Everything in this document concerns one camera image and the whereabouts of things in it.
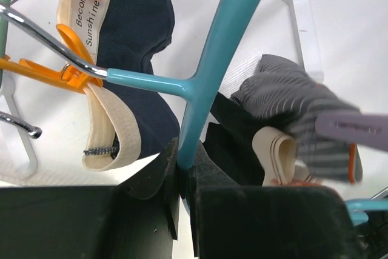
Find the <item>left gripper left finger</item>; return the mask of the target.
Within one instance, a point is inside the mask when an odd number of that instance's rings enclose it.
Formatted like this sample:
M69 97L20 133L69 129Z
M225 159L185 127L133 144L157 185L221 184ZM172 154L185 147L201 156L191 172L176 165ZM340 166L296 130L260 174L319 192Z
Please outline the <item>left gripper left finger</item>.
M177 143L117 186L1 189L1 257L170 258Z

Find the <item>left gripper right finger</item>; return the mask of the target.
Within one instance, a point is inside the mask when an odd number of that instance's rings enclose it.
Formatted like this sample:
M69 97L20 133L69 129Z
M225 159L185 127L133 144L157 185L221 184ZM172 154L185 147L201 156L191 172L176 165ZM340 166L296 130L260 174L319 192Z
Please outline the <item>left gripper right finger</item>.
M343 200L327 187L241 186L198 145L188 177L199 258L363 258Z

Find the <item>black underwear beige waistband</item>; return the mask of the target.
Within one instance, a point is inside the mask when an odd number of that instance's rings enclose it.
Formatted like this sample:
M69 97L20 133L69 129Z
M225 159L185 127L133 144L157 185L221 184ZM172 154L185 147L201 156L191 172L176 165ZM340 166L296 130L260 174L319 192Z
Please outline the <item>black underwear beige waistband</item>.
M216 95L203 146L210 159L240 185L320 186L305 166L296 164L296 141L285 133L291 113L252 116L221 93Z

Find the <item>grey striped underwear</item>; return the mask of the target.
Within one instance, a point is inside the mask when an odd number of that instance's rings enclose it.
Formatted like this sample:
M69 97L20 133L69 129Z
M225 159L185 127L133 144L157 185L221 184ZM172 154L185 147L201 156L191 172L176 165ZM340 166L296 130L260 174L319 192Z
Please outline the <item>grey striped underwear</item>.
M284 132L296 139L297 156L314 177L345 183L362 181L356 144L324 138L315 131L316 118L325 111L360 110L317 83L297 63L264 54L254 74L230 98L257 118L292 113Z

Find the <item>blue plastic clip hanger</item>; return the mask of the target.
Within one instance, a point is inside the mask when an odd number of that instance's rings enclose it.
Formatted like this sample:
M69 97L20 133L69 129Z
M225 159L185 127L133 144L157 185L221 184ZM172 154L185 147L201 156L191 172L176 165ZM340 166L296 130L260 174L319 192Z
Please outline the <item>blue plastic clip hanger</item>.
M189 170L193 165L195 147L205 125L221 81L245 33L260 0L220 0L207 35L195 74L189 79L171 79L128 70L98 67L75 51L61 44L51 34L32 20L1 2L1 19L12 23L32 38L64 58L86 77L106 80L120 86L150 90L175 95L186 100L179 136L178 166ZM376 126L360 123L372 117ZM317 133L326 138L337 138L348 143L358 143L387 152L387 116L350 115L348 113L325 113L318 118ZM354 223L367 221L361 212L387 211L387 199L349 200L346 206Z

